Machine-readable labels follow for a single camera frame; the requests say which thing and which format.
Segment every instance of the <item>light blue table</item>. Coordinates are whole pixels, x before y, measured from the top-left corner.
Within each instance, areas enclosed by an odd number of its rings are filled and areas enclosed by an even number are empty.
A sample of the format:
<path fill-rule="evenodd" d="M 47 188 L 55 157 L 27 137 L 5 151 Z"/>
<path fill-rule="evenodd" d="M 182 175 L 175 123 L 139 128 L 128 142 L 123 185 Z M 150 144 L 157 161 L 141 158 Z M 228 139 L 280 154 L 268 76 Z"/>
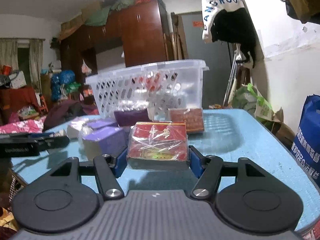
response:
<path fill-rule="evenodd" d="M 66 130 L 67 125 L 59 125 L 52 131 Z M 189 145 L 194 145 L 203 155 L 214 154 L 228 162 L 237 162 L 238 158 L 247 157 L 300 195 L 304 211 L 296 230 L 303 231 L 319 218 L 318 190 L 290 153 L 247 112 L 238 109 L 204 110 L 204 127 L 203 134 L 189 136 Z M 13 171 L 28 184 L 71 156 L 87 161 L 84 153 L 79 150 L 78 142 L 73 141 L 65 149 L 51 155 L 45 151 L 39 157 L 14 158 Z M 222 178 L 219 191 L 233 184 L 234 179 Z M 128 168 L 117 180 L 125 194 L 133 189 L 184 189 L 190 192 L 197 181 L 191 170 L 139 171 Z M 98 191 L 94 177 L 83 176 L 82 183 Z"/>

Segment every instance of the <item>black cloth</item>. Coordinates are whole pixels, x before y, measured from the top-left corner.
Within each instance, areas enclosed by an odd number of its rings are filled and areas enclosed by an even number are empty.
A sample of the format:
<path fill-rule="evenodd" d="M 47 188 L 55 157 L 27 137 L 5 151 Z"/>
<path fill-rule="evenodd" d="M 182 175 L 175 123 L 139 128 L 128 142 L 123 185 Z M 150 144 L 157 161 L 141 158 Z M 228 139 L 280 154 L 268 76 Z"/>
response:
<path fill-rule="evenodd" d="M 246 58 L 243 62 L 250 60 L 248 54 L 250 52 L 254 67 L 256 60 L 255 30 L 245 8 L 239 8 L 233 12 L 221 10 L 214 18 L 210 31 L 213 42 L 220 40 L 241 44 L 240 50 Z"/>

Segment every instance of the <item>red gift box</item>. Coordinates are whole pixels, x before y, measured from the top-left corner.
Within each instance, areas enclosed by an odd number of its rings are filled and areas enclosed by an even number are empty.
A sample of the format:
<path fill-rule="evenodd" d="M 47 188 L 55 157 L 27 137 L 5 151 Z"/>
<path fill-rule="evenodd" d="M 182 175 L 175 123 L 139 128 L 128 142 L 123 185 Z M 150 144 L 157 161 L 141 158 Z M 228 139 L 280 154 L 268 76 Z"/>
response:
<path fill-rule="evenodd" d="M 187 161 L 185 123 L 137 122 L 129 142 L 128 158 Z"/>

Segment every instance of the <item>window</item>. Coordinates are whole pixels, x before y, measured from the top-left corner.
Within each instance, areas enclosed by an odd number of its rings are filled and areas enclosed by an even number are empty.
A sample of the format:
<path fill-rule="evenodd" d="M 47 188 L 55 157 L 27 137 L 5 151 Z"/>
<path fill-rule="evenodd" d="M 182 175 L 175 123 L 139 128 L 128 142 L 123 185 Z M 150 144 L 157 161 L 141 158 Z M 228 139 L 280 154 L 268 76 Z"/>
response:
<path fill-rule="evenodd" d="M 18 48 L 18 67 L 23 71 L 27 86 L 31 86 L 29 48 Z"/>

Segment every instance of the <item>red sticker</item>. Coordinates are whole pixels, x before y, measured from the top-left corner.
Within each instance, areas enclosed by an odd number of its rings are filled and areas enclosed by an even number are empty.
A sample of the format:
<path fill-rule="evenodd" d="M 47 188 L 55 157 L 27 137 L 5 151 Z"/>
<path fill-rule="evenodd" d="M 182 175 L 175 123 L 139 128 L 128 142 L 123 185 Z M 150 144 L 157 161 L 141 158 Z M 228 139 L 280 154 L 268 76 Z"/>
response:
<path fill-rule="evenodd" d="M 204 26 L 203 22 L 195 22 L 195 21 L 193 21 L 192 24 L 193 24 L 193 27 L 203 27 Z"/>

